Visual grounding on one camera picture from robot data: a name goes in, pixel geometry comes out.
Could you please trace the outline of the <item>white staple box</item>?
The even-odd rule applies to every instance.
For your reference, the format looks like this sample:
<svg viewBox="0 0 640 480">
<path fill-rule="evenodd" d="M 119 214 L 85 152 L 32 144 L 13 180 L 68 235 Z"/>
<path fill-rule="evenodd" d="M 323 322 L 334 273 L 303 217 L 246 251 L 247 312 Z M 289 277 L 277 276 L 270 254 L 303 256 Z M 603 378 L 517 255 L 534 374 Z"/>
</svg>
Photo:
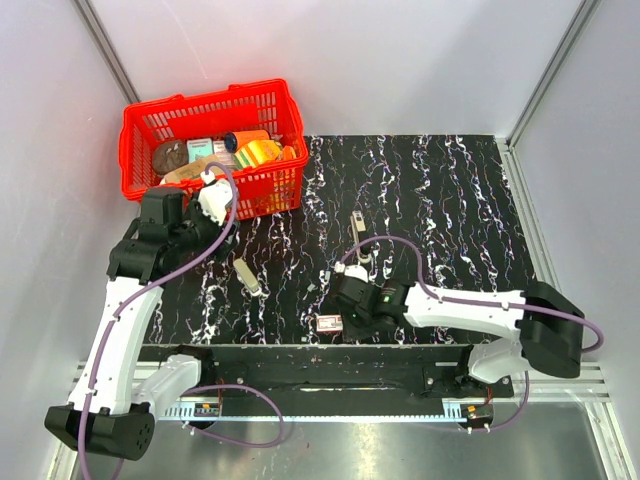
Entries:
<svg viewBox="0 0 640 480">
<path fill-rule="evenodd" d="M 319 315 L 316 319 L 316 331 L 318 333 L 338 333 L 343 331 L 343 322 L 340 315 Z"/>
</svg>

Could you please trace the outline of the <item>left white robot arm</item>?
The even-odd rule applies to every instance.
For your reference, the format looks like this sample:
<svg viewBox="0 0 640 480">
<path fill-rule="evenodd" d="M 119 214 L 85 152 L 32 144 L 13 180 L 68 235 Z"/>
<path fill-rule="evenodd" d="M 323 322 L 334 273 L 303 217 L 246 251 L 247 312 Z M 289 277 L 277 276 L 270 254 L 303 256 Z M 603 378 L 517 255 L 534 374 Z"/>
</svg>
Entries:
<svg viewBox="0 0 640 480">
<path fill-rule="evenodd" d="M 48 408 L 45 428 L 75 451 L 138 460 L 160 415 L 187 390 L 211 392 L 217 381 L 212 354 L 179 346 L 165 365 L 133 383 L 144 334 L 164 287 L 184 273 L 184 256 L 227 255 L 237 221 L 228 218 L 234 189 L 216 180 L 193 196 L 154 187 L 141 212 L 112 249 L 102 318 L 88 360 L 65 404 Z"/>
</svg>

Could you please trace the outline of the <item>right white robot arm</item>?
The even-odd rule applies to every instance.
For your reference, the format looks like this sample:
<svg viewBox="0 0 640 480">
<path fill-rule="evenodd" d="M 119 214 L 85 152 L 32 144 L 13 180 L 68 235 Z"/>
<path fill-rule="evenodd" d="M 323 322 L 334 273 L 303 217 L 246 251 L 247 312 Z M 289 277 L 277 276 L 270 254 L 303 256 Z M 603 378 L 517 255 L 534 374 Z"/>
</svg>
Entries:
<svg viewBox="0 0 640 480">
<path fill-rule="evenodd" d="M 447 327 L 493 336 L 490 343 L 468 347 L 459 361 L 455 384 L 468 396 L 515 373 L 534 370 L 573 379 L 581 371 L 584 315 L 545 282 L 490 293 L 397 280 L 376 286 L 345 275 L 335 302 L 345 328 L 360 337 L 398 327 Z"/>
</svg>

